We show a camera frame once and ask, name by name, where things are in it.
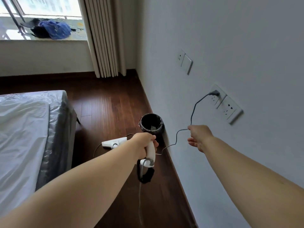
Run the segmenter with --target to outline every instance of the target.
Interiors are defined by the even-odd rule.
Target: wooden floor
[[[82,124],[77,126],[75,135],[73,167],[92,159],[102,141],[140,132],[140,117],[151,112],[136,72],[132,70],[126,77],[106,79],[94,78],[92,74],[60,79],[37,77],[0,78],[0,94],[66,90]],[[164,147],[161,138],[158,142],[159,149]],[[107,151],[100,146],[95,157]],[[139,181],[134,167],[96,227],[196,227],[166,152],[157,156],[154,169],[152,181],[142,185],[144,225],[139,223]]]

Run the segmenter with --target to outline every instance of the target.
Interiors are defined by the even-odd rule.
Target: forearm
[[[252,227],[302,227],[304,191],[219,138],[204,153],[238,210]]]
[[[62,174],[2,218],[0,227],[94,227],[130,175],[138,149],[129,140]]]

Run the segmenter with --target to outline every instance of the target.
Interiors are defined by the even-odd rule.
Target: beige curtain
[[[78,0],[96,77],[126,75],[119,0]]]

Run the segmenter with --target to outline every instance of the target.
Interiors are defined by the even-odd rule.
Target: bed
[[[0,216],[71,169],[76,121],[63,90],[0,96]]]

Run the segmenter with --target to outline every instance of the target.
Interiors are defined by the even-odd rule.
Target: trash can
[[[143,115],[138,125],[143,132],[148,132],[156,136],[160,136],[165,129],[162,118],[157,114]]]

